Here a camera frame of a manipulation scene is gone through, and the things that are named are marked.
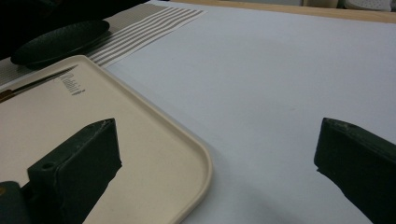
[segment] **knife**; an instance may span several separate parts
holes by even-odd
[[[40,78],[40,79],[38,79],[36,81],[30,82],[30,83],[28,83],[26,85],[18,87],[15,90],[2,91],[2,92],[0,92],[0,104],[3,103],[4,101],[8,100],[8,99],[11,99],[12,97],[14,97],[16,95],[19,95],[19,94],[21,94],[21,93],[23,93],[25,91],[29,91],[30,89],[32,89],[32,88],[34,88],[36,86],[39,86],[39,85],[41,85],[41,84],[43,84],[43,83],[45,83],[47,81],[50,81],[52,79],[55,79],[56,77],[59,77],[59,76],[61,76],[63,74],[66,74],[66,73],[70,72],[71,70],[73,70],[77,66],[78,66],[78,64],[70,66],[70,67],[67,67],[67,68],[65,68],[65,69],[63,69],[63,70],[61,70],[59,72],[53,73],[53,74],[51,74],[49,76],[46,76],[46,77],[42,77],[42,78]]]

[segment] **wooden surface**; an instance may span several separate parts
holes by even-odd
[[[269,4],[261,4],[261,3],[230,2],[230,1],[217,1],[217,0],[172,0],[172,1],[179,3],[189,3],[189,4],[207,5],[207,6],[215,6],[215,7],[241,7],[248,9],[287,12],[294,14],[349,19],[355,21],[377,21],[377,22],[396,23],[395,12],[362,11],[362,10],[322,8],[322,7],[294,7],[294,6],[284,6],[284,5],[269,5]]]

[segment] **beige tray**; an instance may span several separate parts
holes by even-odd
[[[84,223],[180,222],[208,190],[206,148],[84,56],[23,83],[74,64],[69,73],[0,104],[0,181],[26,184],[26,169],[35,161],[87,124],[115,118],[122,168]],[[70,81],[76,89],[67,89]]]

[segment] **white stripe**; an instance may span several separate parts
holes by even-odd
[[[149,44],[150,42],[152,42],[154,39],[160,38],[161,36],[167,35],[173,31],[175,31],[176,29],[178,29],[179,27],[189,23],[190,21],[193,21],[195,19],[197,19],[198,17],[200,17],[201,15],[203,15],[205,12],[201,11],[200,13],[196,14],[195,16],[189,18],[188,20],[185,20],[183,22],[181,22],[178,26],[174,27],[173,29],[167,30],[165,32],[162,32],[160,34],[155,35],[154,37],[152,37],[151,39],[146,40],[145,42],[141,43],[140,45],[136,46],[135,48],[131,49],[130,51],[128,51],[127,53],[123,53],[120,56],[118,56],[117,58],[114,58],[113,60],[111,60],[110,62],[107,63],[103,63],[103,64],[99,64],[100,66],[103,67],[108,67],[109,65],[127,57],[128,55],[130,55],[131,53],[137,51],[138,49],[143,48],[144,46],[146,46],[147,44]]]
[[[109,39],[109,42],[101,47],[101,49],[103,48],[108,48],[109,45],[113,44],[115,41],[117,41],[118,39],[122,38],[125,35],[128,35],[129,33],[131,33],[131,31],[134,30],[135,27],[142,27],[139,30],[136,30],[135,32],[140,32],[141,30],[144,31],[144,29],[151,25],[152,23],[156,23],[157,21],[163,20],[163,17],[168,16],[170,13],[174,12],[175,10],[177,10],[177,8],[166,8],[158,13],[156,13],[156,15],[152,15],[150,16],[151,18],[146,18],[143,19],[142,21],[136,22],[134,24],[131,24],[127,27],[125,27],[124,29],[116,32],[115,34],[111,35],[110,37],[105,38],[103,41],[106,41]],[[90,57],[97,57],[99,52],[94,53],[93,55],[91,55]]]
[[[143,31],[143,33],[137,34],[137,35],[135,35],[133,37],[129,37],[129,38],[125,39],[125,40],[121,40],[120,43],[119,43],[121,45],[117,46],[115,49],[111,49],[111,50],[105,49],[105,50],[102,50],[100,52],[97,52],[95,55],[98,55],[99,57],[92,56],[92,60],[101,62],[101,61],[106,59],[107,55],[109,55],[109,54],[111,54],[113,52],[117,52],[120,49],[124,49],[128,45],[131,45],[136,40],[141,39],[141,37],[143,37],[144,35],[146,35],[149,32],[152,32],[153,30],[157,30],[157,31],[155,31],[155,33],[159,33],[159,32],[165,31],[166,29],[169,29],[170,27],[172,27],[176,23],[184,20],[192,12],[196,12],[196,11],[186,10],[186,11],[182,11],[179,15],[176,15],[175,18],[163,18],[163,20],[165,21],[165,24],[162,24],[160,26],[158,25],[157,22],[156,22],[157,24],[151,24],[149,27],[147,27],[147,29],[145,29]]]

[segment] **dark green object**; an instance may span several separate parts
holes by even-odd
[[[396,146],[391,142],[325,118],[315,165],[374,224],[396,223]]]
[[[84,53],[108,31],[107,21],[82,21],[53,30],[25,43],[11,61],[39,69],[67,57]]]
[[[90,124],[32,165],[21,190],[0,183],[12,189],[0,197],[0,214],[8,213],[0,223],[81,224],[120,168],[115,120]]]

